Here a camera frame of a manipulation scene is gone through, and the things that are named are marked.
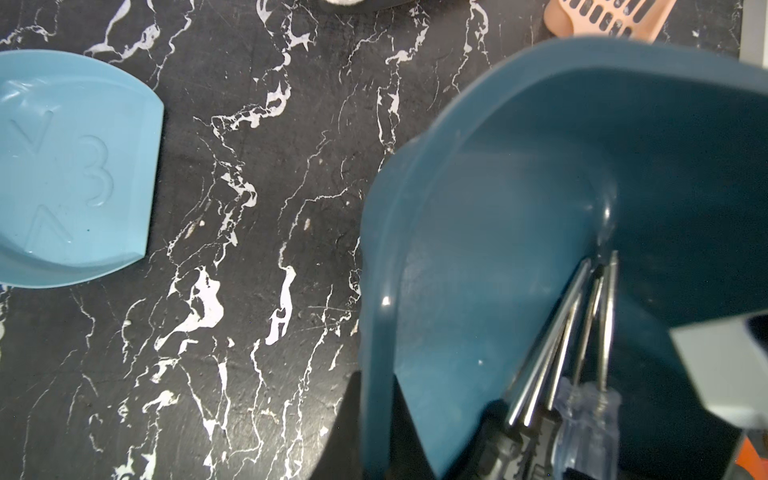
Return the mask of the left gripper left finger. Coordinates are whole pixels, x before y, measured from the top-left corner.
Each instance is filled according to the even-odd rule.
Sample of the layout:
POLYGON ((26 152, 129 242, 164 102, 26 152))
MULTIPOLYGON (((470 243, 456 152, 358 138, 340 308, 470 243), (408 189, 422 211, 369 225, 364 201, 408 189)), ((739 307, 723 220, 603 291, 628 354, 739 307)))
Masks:
MULTIPOLYGON (((327 443, 311 479, 366 479, 359 455, 361 372, 355 371, 339 405, 327 443)), ((394 397, 390 436, 390 464, 385 479, 434 479, 428 459, 398 380, 394 397)))

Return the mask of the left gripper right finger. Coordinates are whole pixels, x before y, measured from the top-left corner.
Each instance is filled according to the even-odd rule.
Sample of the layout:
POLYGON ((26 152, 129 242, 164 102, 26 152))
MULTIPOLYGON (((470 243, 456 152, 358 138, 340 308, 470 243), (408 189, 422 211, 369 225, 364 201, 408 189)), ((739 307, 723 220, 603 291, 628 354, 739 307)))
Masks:
POLYGON ((767 427, 767 315, 748 313, 670 330, 704 408, 741 429, 767 427))

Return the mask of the clear handle screwdriver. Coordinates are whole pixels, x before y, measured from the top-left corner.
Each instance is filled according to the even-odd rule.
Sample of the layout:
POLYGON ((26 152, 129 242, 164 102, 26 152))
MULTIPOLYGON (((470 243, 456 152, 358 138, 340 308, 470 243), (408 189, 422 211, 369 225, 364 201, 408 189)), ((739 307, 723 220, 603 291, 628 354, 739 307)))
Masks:
POLYGON ((556 400, 562 418, 552 458, 556 479, 615 479, 618 475, 622 398, 608 386, 618 274, 619 254, 614 250, 590 284, 572 377, 556 400))

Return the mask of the teal storage tray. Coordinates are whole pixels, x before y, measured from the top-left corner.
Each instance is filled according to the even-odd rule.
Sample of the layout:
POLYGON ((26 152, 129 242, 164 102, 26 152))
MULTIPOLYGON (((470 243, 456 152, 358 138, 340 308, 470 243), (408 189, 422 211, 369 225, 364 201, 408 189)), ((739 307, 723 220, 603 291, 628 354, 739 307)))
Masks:
POLYGON ((528 48, 386 162, 360 236, 367 477, 390 463, 395 388, 446 474, 578 264, 616 253, 619 465, 719 479, 740 433, 669 332, 767 306, 767 73, 605 37, 528 48))

